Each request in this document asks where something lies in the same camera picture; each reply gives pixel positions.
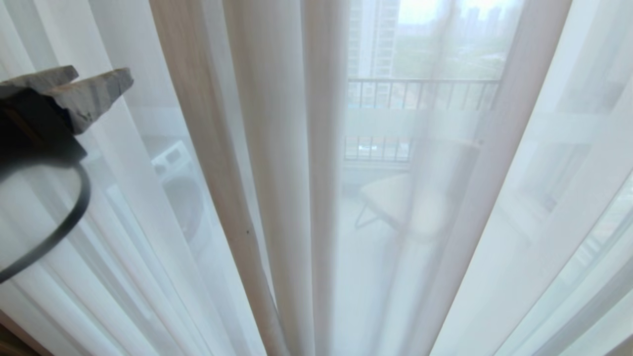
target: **curtain fold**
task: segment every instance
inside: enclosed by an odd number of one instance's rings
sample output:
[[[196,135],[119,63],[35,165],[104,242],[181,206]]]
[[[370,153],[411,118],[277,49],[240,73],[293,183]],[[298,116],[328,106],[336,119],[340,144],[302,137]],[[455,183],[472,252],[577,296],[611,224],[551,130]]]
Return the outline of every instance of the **curtain fold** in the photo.
[[[59,355],[595,355],[633,334],[629,0],[0,2],[0,81],[130,67],[0,286]],[[73,172],[0,184],[0,267]]]

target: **chair leg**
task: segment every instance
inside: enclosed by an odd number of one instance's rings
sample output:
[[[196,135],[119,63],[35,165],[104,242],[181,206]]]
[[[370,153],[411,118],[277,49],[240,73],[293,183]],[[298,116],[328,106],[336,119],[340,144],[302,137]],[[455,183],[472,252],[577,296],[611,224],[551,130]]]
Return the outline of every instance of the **chair leg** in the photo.
[[[365,226],[371,224],[372,222],[378,220],[378,217],[374,217],[374,218],[371,218],[371,219],[359,224],[360,219],[363,217],[363,213],[365,213],[365,209],[367,209],[367,204],[363,205],[363,209],[360,211],[360,213],[358,214],[358,217],[356,218],[356,222],[354,223],[354,227],[356,229],[360,229],[361,227],[365,227]]]

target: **black cable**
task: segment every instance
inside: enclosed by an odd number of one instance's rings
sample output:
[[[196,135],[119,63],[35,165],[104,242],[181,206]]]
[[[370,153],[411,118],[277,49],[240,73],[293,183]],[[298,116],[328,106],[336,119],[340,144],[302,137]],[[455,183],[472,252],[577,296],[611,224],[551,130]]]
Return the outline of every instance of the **black cable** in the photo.
[[[73,168],[79,174],[81,179],[81,191],[77,202],[70,211],[64,221],[50,234],[44,241],[37,245],[33,250],[30,250],[24,256],[20,257],[17,261],[13,262],[9,267],[0,271],[0,284],[11,279],[16,274],[20,273],[28,266],[32,265],[45,254],[51,251],[60,241],[68,235],[68,233],[77,225],[79,220],[84,216],[85,211],[88,209],[88,203],[90,202],[90,179],[88,173],[81,164],[76,163]]]

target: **sky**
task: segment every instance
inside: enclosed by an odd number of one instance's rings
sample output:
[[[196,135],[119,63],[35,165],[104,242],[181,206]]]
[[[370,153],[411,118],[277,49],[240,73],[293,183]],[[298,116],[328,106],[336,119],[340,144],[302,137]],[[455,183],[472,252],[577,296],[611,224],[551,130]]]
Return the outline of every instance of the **sky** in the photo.
[[[517,0],[457,0],[462,12],[469,8],[479,8],[480,18],[495,7],[507,8],[517,4]],[[448,4],[448,0],[400,0],[398,23],[424,23],[433,20],[439,6]]]

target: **sheer curtain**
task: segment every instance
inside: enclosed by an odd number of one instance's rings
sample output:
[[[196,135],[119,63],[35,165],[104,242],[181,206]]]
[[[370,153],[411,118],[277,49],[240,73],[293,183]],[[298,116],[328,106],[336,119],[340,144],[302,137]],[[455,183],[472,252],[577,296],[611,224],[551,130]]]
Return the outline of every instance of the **sheer curtain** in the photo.
[[[604,355],[633,334],[629,0],[0,3],[0,80],[130,67],[0,309],[56,355]],[[0,185],[0,267],[78,194]]]

